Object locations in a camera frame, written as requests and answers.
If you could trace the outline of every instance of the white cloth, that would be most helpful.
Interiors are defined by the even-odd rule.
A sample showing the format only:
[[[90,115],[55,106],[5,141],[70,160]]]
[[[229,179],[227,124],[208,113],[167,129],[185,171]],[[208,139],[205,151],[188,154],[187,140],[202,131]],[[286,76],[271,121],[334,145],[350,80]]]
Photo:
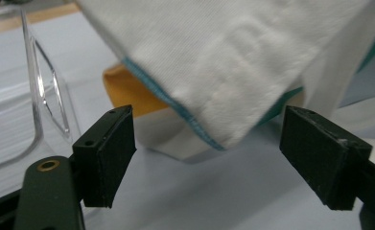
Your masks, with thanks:
[[[203,141],[222,150],[242,140],[372,2],[80,0],[80,5],[130,71]],[[375,34],[375,23],[369,25]],[[350,59],[351,67],[360,59]]]

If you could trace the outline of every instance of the blue stitching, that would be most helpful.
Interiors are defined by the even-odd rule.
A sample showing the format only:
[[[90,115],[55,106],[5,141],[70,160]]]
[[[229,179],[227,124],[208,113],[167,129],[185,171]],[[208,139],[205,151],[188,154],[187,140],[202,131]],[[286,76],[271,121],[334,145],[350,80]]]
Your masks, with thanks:
[[[128,67],[133,75],[135,75],[139,80],[141,80],[146,87],[148,87],[153,94],[171,106],[175,112],[177,112],[193,131],[208,145],[212,146],[216,150],[224,150],[224,148],[218,144],[214,139],[212,139],[208,133],[199,125],[196,118],[180,103],[173,100],[145,71],[143,71],[139,66],[137,66],[129,58],[125,57],[123,63]]]

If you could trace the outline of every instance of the orange object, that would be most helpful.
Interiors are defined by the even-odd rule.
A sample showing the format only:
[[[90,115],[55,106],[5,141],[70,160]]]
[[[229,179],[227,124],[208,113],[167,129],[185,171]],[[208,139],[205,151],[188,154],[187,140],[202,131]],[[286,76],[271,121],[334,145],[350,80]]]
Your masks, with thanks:
[[[134,117],[168,107],[122,64],[105,70],[104,85],[112,104],[131,104]]]

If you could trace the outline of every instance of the white table surface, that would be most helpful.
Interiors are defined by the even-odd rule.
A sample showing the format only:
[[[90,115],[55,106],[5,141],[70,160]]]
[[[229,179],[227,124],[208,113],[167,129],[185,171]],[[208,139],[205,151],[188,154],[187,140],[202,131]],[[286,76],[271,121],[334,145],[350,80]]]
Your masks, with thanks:
[[[118,60],[81,13],[34,30],[68,84],[83,133],[112,108],[102,72]],[[187,163],[137,144],[112,209],[87,215],[87,229],[361,229],[361,202],[352,212],[323,206],[278,142],[278,124],[268,123],[234,149]]]

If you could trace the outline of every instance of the transparent plastic tray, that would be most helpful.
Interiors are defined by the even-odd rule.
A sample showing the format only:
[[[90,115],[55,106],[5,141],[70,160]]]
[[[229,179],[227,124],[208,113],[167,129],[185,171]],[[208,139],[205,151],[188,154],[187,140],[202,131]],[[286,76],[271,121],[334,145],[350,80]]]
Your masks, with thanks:
[[[80,136],[67,87],[25,13],[0,8],[0,197],[36,160],[69,156]]]

